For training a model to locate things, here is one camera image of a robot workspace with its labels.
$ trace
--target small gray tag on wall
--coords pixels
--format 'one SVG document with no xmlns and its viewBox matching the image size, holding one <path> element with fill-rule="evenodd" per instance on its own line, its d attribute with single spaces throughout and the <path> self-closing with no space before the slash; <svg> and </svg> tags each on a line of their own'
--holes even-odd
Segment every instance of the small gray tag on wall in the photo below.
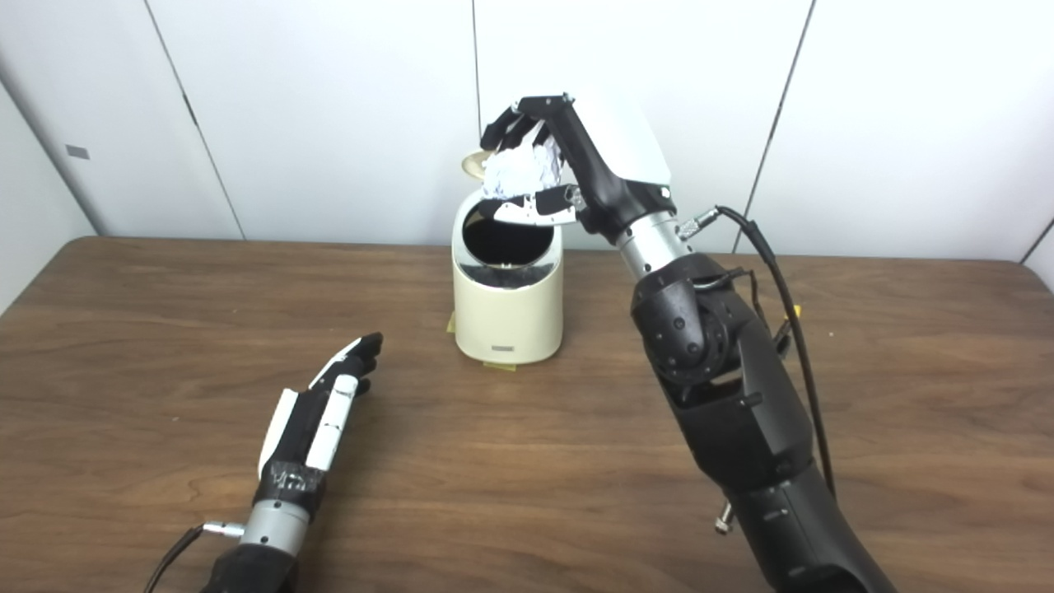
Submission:
<svg viewBox="0 0 1054 593">
<path fill-rule="evenodd" d="M 77 158 L 83 158 L 84 160 L 91 160 L 92 157 L 87 155 L 87 149 L 83 146 L 75 146 L 73 144 L 66 144 L 66 154 L 70 156 L 75 156 Z"/>
</svg>

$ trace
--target crumpled paper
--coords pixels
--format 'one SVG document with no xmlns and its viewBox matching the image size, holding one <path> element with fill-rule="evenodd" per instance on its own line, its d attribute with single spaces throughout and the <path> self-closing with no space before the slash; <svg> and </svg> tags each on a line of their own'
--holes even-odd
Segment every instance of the crumpled paper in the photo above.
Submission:
<svg viewBox="0 0 1054 593">
<path fill-rule="evenodd" d="M 495 152 L 483 161 L 484 199 L 506 199 L 560 184 L 560 146 L 550 135 L 539 145 L 539 122 L 514 149 Z"/>
</svg>

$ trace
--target wooden table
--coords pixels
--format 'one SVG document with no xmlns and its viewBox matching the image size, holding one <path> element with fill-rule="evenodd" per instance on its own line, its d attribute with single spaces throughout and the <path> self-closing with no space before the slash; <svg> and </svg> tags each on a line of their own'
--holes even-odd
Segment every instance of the wooden table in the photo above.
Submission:
<svg viewBox="0 0 1054 593">
<path fill-rule="evenodd" d="M 1009 262 L 782 262 L 841 505 L 900 591 L 1051 591 L 1054 296 Z M 302 591 L 766 591 L 714 533 L 621 259 L 566 272 L 562 350 L 509 373 L 446 334 L 444 248 L 73 242 L 0 318 L 2 589 L 137 591 L 191 525 L 245 520 L 281 389 L 379 330 Z M 196 593 L 230 545 L 158 590 Z"/>
</svg>

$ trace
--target robotic arm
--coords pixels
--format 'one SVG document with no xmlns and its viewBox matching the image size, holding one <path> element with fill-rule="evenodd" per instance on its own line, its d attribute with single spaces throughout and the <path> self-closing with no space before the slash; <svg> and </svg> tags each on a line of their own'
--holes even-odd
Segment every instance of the robotic arm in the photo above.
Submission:
<svg viewBox="0 0 1054 593">
<path fill-rule="evenodd" d="M 809 418 L 781 361 L 786 333 L 774 340 L 733 288 L 737 270 L 692 252 L 686 239 L 721 215 L 733 217 L 769 262 L 787 304 L 772 250 L 754 222 L 727 207 L 679 222 L 669 170 L 647 121 L 618 106 L 567 94 L 513 103 L 487 125 L 481 146 L 515 147 L 542 121 L 538 137 L 555 138 L 579 185 L 486 200 L 481 212 L 509 223 L 578 220 L 619 248 L 637 279 L 630 317 L 645 356 L 696 463 L 728 500 L 719 531 L 739 519 L 773 588 L 896 593 L 817 468 Z M 805 368 L 804 341 L 789 310 Z"/>
<path fill-rule="evenodd" d="M 193 528 L 161 559 L 147 585 L 201 533 L 237 538 L 216 559 L 202 593 L 293 593 L 296 556 L 326 494 L 326 476 L 354 399 L 370 390 L 383 337 L 371 334 L 333 356 L 305 392 L 282 392 L 260 452 L 259 486 L 246 525 L 210 521 Z"/>
</svg>

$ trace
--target trash can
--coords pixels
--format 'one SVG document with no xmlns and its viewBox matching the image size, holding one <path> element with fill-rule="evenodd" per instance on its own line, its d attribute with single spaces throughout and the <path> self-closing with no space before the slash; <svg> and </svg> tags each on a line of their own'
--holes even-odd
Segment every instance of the trash can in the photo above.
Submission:
<svg viewBox="0 0 1054 593">
<path fill-rule="evenodd" d="M 560 226 L 484 218 L 483 192 L 454 216 L 454 338 L 466 356 L 527 364 L 551 357 L 564 335 L 564 243 Z"/>
</svg>

